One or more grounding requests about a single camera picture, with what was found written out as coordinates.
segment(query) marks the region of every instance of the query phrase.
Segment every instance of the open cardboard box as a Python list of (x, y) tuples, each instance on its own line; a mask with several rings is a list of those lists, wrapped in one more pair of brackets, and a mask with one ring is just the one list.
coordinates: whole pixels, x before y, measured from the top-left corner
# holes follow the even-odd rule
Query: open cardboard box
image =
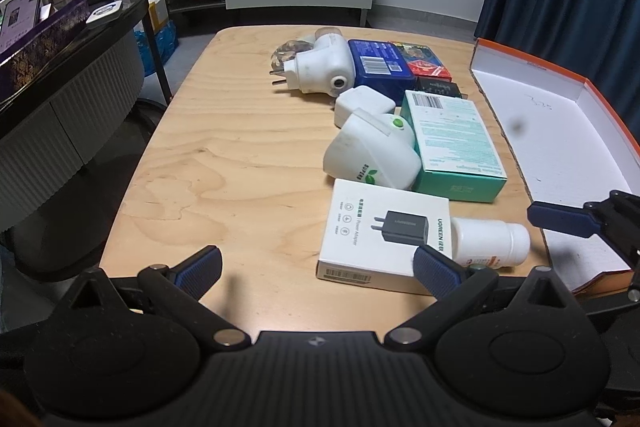
[[(581, 207), (605, 200), (613, 189), (640, 194), (640, 147), (587, 78), (484, 39), (470, 70), (532, 200)], [(599, 237), (543, 233), (552, 265), (572, 291), (628, 286), (629, 267)]]

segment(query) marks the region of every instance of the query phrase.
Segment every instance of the teal box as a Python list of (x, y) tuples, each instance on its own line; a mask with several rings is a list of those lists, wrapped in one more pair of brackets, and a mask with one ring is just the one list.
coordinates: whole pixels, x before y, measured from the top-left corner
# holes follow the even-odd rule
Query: teal box
[(405, 91), (400, 116), (414, 129), (422, 160), (415, 192), (456, 201), (495, 200), (507, 174), (473, 102)]

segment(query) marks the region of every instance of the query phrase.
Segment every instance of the table leg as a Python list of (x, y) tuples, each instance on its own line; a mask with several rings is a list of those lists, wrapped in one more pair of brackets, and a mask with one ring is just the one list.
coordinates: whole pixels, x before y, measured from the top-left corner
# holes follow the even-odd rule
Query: table leg
[(369, 10), (363, 8), (360, 10), (360, 27), (365, 28), (367, 26), (367, 15), (369, 14)]
[(160, 58), (160, 51), (158, 51), (156, 34), (154, 33), (154, 27), (151, 24), (151, 17), (149, 17), (149, 12), (147, 12), (145, 16), (142, 17), (142, 26), (145, 29), (146, 40), (149, 43), (151, 57), (154, 60), (154, 66), (156, 67), (156, 74), (158, 75), (158, 82), (160, 83), (160, 89), (162, 89), (162, 95), (164, 96), (166, 105), (169, 105), (174, 96), (171, 93), (169, 81), (166, 79), (166, 73), (164, 73), (164, 66), (162, 65), (162, 58)]

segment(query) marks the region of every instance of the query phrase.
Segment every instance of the baseboard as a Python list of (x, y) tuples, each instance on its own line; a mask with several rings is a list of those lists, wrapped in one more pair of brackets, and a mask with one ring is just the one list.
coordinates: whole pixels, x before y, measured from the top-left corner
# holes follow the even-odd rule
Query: baseboard
[(463, 30), (475, 31), (478, 23), (449, 15), (440, 15), (439, 13), (423, 12), (420, 10), (412, 10), (410, 8), (398, 8), (396, 6), (386, 6), (384, 4), (374, 4), (371, 8), (371, 15), (379, 17), (393, 17), (396, 19), (408, 19), (412, 21), (429, 22), (432, 24), (440, 24), (445, 26), (453, 26), (454, 28), (462, 28)]

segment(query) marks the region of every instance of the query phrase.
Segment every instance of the barcode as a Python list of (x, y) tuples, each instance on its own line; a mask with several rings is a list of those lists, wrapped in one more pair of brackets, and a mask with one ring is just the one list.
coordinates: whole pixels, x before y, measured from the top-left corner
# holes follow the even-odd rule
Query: barcode
[(343, 270), (332, 270), (331, 268), (327, 268), (324, 271), (324, 276), (327, 279), (343, 279), (351, 282), (356, 282), (358, 284), (364, 284), (371, 280), (371, 276), (365, 275), (364, 273), (347, 272)]
[(382, 57), (360, 57), (360, 60), (367, 74), (391, 74)]
[(442, 109), (442, 102), (436, 96), (429, 96), (428, 94), (421, 94), (419, 92), (414, 92), (412, 95), (414, 96), (415, 105)]

